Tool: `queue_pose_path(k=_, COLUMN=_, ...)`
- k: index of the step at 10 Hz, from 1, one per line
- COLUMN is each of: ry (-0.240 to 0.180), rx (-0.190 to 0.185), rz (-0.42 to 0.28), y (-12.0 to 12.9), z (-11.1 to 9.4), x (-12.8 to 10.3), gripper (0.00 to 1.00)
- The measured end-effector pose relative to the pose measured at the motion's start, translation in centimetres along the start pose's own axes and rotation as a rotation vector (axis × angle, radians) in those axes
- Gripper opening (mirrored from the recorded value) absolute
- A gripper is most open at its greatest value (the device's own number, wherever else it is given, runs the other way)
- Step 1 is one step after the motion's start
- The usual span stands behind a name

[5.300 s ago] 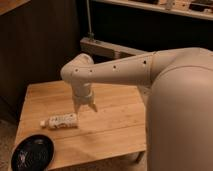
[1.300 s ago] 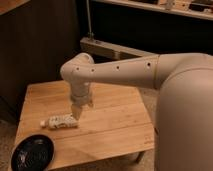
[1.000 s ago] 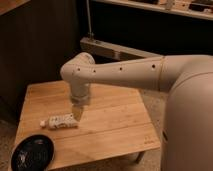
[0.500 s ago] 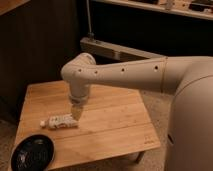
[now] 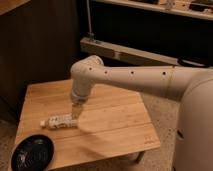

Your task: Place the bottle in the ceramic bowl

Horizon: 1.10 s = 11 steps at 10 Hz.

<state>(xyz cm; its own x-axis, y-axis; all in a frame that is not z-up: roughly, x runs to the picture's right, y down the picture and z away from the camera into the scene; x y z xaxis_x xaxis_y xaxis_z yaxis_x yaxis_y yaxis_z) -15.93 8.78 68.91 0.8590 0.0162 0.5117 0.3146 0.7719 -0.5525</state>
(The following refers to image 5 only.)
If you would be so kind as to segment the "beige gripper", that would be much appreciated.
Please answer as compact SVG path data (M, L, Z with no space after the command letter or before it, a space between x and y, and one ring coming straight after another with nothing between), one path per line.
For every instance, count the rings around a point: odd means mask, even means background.
M82 112L83 112L83 104L87 102L89 97L88 93L83 93L83 94L77 94L76 92L72 92L71 93L71 100L72 100L72 118L76 119L77 117L79 117Z

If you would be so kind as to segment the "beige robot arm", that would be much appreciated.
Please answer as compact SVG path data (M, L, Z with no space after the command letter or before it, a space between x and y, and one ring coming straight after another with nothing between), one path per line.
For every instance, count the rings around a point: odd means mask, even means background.
M213 68L108 67L96 55L74 63L72 101L86 102L96 84L146 92L178 101L171 171L213 171Z

